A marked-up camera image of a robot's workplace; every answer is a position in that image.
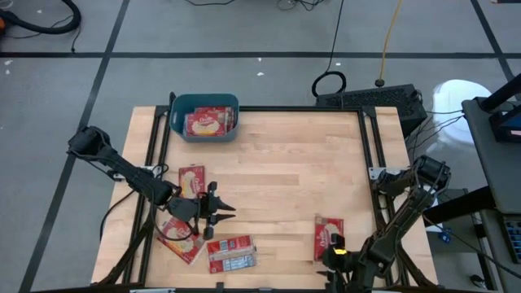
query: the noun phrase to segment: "blue plastic bin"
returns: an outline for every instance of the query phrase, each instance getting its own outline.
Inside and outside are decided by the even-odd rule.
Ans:
[[[235,125],[227,134],[220,137],[187,137],[183,134],[185,115],[193,113],[197,107],[232,107]],[[232,94],[183,94],[176,97],[170,112],[170,128],[186,142],[231,142],[237,137],[239,127],[239,101]]]

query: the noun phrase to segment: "keyboard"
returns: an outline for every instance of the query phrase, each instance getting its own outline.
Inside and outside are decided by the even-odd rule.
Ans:
[[[503,215],[503,233],[512,261],[521,263],[521,215]]]

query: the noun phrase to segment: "wooden tabletop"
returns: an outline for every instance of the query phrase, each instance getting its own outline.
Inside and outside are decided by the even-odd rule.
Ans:
[[[122,153],[133,164],[145,161],[153,113],[153,107],[134,108]],[[377,108],[377,114],[387,166],[407,167],[409,159],[396,109]],[[217,181],[217,195],[237,208],[235,218],[215,227],[213,240],[251,234],[257,247],[257,266],[210,274],[206,251],[193,265],[187,265],[154,240],[147,286],[215,287],[216,282],[224,282],[228,288],[322,289],[326,279],[316,272],[324,268],[313,262],[315,215],[344,219],[349,251],[360,250],[374,232],[356,113],[244,112],[239,123],[239,135],[229,143],[188,144],[171,133],[166,158],[170,170],[164,178],[177,184],[180,167],[204,165],[207,183]],[[369,120],[366,126],[374,165],[378,166]],[[116,183],[111,205],[128,192],[125,183]],[[403,198],[396,200],[396,208]],[[129,245],[137,199],[126,200],[108,217],[93,282],[107,275]],[[168,213],[160,214],[157,222],[168,218]],[[421,219],[404,237],[403,246],[425,275],[437,282]],[[141,255],[140,251],[136,254],[134,281]]]

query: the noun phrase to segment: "package in bin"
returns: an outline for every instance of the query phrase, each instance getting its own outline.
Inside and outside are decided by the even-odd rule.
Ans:
[[[186,136],[223,136],[225,130],[225,123],[219,122],[217,113],[191,113],[185,116]]]
[[[195,113],[219,114],[219,121],[225,124],[226,132],[234,128],[235,115],[232,107],[197,107]]]
[[[256,249],[251,235],[210,242],[210,273],[228,272],[256,265]]]
[[[331,244],[331,235],[344,236],[344,220],[315,216],[315,251],[314,260],[321,260],[322,254]]]
[[[204,192],[204,166],[179,168],[179,186],[181,197],[195,199],[199,192]]]
[[[185,222],[172,217],[170,221],[163,223],[161,232],[170,238],[183,238],[190,233],[190,228]],[[194,263],[204,246],[202,234],[197,236],[192,234],[188,239],[182,241],[170,241],[162,238],[161,235],[158,235],[157,239],[189,265]]]

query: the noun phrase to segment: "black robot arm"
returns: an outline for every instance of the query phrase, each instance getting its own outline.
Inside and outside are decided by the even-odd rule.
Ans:
[[[370,290],[374,277],[383,278],[399,252],[399,242],[429,208],[436,196],[449,183],[450,169],[429,157],[418,158],[414,165],[392,174],[383,170],[372,188],[380,194],[396,197],[409,188],[409,195],[395,216],[371,235],[360,251],[345,250],[345,240],[338,234],[331,237],[331,245],[322,256],[322,263],[330,269],[326,289],[331,293],[361,293]]]
[[[138,168],[129,161],[123,159],[116,150],[111,147],[110,138],[101,129],[90,126],[78,131],[68,141],[68,153],[80,160],[99,162],[116,171],[129,184],[130,188],[145,196],[148,201],[158,208],[166,209],[177,219],[188,222],[192,218],[196,221],[202,217],[207,220],[205,238],[213,236],[212,227],[220,220],[233,215],[214,215],[218,209],[234,211],[235,209],[223,203],[214,195],[217,183],[208,185],[208,192],[199,199],[184,199],[179,197],[181,187],[169,181],[155,178],[151,171]]]

